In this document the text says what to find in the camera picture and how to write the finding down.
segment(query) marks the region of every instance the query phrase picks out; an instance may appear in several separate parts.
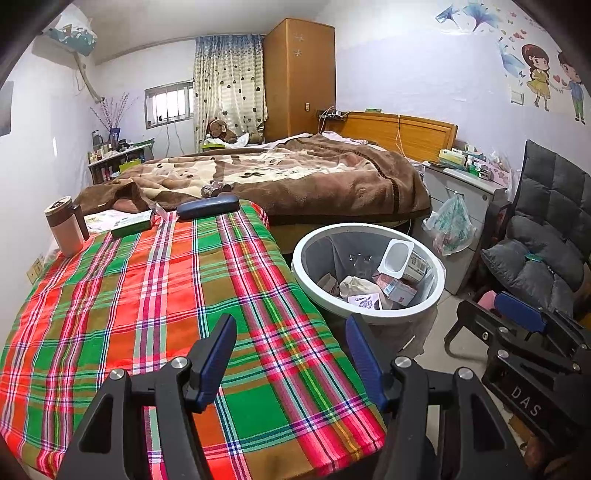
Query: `mug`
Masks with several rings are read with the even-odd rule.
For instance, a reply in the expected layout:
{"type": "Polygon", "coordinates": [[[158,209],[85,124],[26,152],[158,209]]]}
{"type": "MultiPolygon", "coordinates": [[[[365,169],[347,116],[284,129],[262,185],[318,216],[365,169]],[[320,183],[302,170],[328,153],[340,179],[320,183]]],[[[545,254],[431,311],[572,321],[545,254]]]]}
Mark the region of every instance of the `mug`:
{"type": "Polygon", "coordinates": [[[80,205],[72,197],[63,197],[45,209],[47,223],[65,257],[73,257],[84,247],[90,234],[80,205]]]}

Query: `plaid bedsheet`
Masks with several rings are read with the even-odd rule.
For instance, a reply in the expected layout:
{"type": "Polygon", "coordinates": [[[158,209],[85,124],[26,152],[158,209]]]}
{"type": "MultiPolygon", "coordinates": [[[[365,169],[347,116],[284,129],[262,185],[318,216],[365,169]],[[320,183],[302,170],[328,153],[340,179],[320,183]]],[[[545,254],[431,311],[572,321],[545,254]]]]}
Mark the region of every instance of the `plaid bedsheet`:
{"type": "MultiPolygon", "coordinates": [[[[300,290],[256,205],[149,232],[91,237],[59,256],[22,307],[0,362],[0,432],[54,478],[72,434],[114,368],[158,369],[222,313],[238,341],[215,403],[195,415],[216,479],[327,475],[377,451],[384,427],[355,370],[300,290]]],[[[154,479],[165,479],[147,408],[154,479]]]]}

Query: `power cord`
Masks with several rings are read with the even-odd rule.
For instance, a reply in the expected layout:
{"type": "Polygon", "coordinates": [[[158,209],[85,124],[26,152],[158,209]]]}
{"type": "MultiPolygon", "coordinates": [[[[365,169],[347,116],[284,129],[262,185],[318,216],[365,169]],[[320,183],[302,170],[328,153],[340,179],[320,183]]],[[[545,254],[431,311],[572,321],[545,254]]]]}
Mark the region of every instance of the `power cord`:
{"type": "Polygon", "coordinates": [[[326,110],[325,110],[325,111],[322,113],[322,115],[320,115],[320,116],[318,117],[318,133],[319,133],[319,134],[321,134],[321,133],[322,133],[322,130],[324,130],[324,125],[326,124],[326,117],[325,117],[325,115],[326,115],[328,112],[330,112],[330,109],[332,109],[332,108],[336,108],[336,105],[333,105],[333,106],[331,106],[331,107],[327,108],[327,109],[326,109],[326,110]],[[321,120],[323,120],[323,122],[322,122],[322,129],[320,128],[320,121],[321,121],[321,120]]]}
{"type": "Polygon", "coordinates": [[[177,138],[178,138],[178,146],[181,147],[181,152],[183,153],[183,155],[185,155],[184,150],[183,150],[183,144],[181,143],[181,138],[178,135],[177,123],[175,122],[175,123],[173,123],[173,125],[174,125],[174,131],[176,132],[177,138]]]}
{"type": "Polygon", "coordinates": [[[398,114],[398,134],[396,135],[396,146],[400,149],[400,153],[402,153],[402,156],[406,158],[406,155],[404,154],[404,149],[402,147],[402,138],[400,137],[400,113],[398,114]]]}
{"type": "Polygon", "coordinates": [[[168,145],[166,146],[165,158],[168,158],[168,151],[170,150],[170,134],[168,133],[168,121],[166,122],[166,137],[168,138],[168,145]]]}

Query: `stuffed animal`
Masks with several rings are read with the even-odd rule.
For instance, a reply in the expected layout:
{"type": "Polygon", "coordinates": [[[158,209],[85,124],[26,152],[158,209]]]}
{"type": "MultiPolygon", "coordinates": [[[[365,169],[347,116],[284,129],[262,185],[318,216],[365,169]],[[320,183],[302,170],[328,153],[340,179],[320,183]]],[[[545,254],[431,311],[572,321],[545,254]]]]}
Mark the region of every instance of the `stuffed animal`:
{"type": "Polygon", "coordinates": [[[212,138],[219,138],[225,143],[234,144],[238,140],[236,134],[228,128],[228,124],[223,120],[214,120],[210,122],[207,131],[212,138]]]}

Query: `cartoon girl sticker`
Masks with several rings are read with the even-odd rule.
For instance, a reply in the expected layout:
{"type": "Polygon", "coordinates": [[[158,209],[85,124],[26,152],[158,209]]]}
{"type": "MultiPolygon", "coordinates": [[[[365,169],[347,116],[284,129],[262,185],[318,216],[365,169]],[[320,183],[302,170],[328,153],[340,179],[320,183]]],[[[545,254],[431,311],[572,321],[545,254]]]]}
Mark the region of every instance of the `cartoon girl sticker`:
{"type": "Polygon", "coordinates": [[[530,66],[531,80],[527,86],[535,93],[536,99],[534,105],[539,107],[540,97],[544,98],[544,109],[548,110],[548,100],[550,99],[550,88],[562,93],[550,83],[550,58],[548,54],[537,45],[527,44],[521,49],[521,54],[525,62],[530,66]]]}

